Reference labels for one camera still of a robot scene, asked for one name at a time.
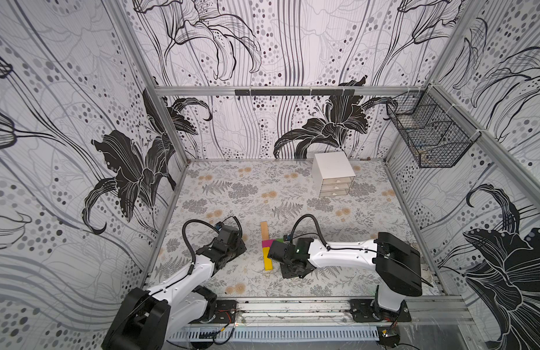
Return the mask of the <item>wooden building block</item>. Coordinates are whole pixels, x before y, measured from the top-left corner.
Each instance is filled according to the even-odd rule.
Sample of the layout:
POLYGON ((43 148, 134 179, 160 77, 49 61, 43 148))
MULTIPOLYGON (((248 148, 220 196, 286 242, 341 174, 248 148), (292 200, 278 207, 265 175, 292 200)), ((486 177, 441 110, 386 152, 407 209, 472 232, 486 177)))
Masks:
POLYGON ((269 230, 267 222, 261 222, 261 239, 263 242, 269 240, 269 230))

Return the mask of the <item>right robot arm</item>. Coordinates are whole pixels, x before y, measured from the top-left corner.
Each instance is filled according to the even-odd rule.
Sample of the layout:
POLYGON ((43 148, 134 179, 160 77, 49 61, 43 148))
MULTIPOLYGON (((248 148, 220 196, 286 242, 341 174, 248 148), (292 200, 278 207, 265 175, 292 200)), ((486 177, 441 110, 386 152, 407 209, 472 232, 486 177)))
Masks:
POLYGON ((423 294, 420 252, 387 232, 361 242, 325 242, 307 237, 296 242, 273 241, 266 256, 280 264, 285 279, 302 279, 327 267, 375 272, 381 278, 370 303, 376 319, 394 319, 402 313, 407 297, 423 294))

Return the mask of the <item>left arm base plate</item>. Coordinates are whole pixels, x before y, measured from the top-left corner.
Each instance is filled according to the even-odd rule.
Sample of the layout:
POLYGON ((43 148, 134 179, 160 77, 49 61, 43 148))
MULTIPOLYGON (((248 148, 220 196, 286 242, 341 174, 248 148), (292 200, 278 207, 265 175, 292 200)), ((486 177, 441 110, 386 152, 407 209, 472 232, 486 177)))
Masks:
POLYGON ((216 300, 209 302, 207 309, 197 322, 221 325, 232 324, 236 320, 237 304, 236 300, 216 300))

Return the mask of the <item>pink building block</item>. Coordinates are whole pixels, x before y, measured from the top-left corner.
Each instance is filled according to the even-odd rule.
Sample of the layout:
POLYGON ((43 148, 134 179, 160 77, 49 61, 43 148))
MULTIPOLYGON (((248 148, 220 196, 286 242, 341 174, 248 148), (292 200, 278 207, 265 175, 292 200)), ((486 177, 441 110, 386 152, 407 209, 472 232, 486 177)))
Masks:
POLYGON ((271 245, 274 243, 274 240, 264 240, 262 242, 262 248, 271 247, 271 245))

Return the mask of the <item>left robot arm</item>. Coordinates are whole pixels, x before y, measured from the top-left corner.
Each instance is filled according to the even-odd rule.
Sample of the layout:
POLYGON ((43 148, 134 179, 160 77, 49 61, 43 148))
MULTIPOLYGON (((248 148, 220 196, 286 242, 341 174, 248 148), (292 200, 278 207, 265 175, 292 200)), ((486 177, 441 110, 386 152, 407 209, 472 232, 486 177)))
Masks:
POLYGON ((235 225, 222 220, 211 225, 203 220, 188 220, 182 226, 182 238, 191 254, 191 262, 160 284, 146 290, 131 290, 120 305, 102 349, 161 349, 167 332, 180 330, 191 322, 208 322, 216 312, 217 295, 202 284, 210 280, 230 261, 246 252, 239 219, 235 225), (187 228, 197 223, 215 232, 209 244, 195 250, 187 228))

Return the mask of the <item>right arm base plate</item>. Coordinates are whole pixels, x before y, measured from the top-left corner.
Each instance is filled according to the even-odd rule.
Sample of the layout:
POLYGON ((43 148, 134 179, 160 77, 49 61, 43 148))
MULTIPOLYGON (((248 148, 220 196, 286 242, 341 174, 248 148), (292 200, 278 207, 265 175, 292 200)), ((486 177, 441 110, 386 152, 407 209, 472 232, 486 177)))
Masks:
POLYGON ((371 322, 411 322, 411 315, 405 300, 398 311, 389 311, 375 306, 375 300, 370 298, 350 299, 349 312, 357 323, 371 322))

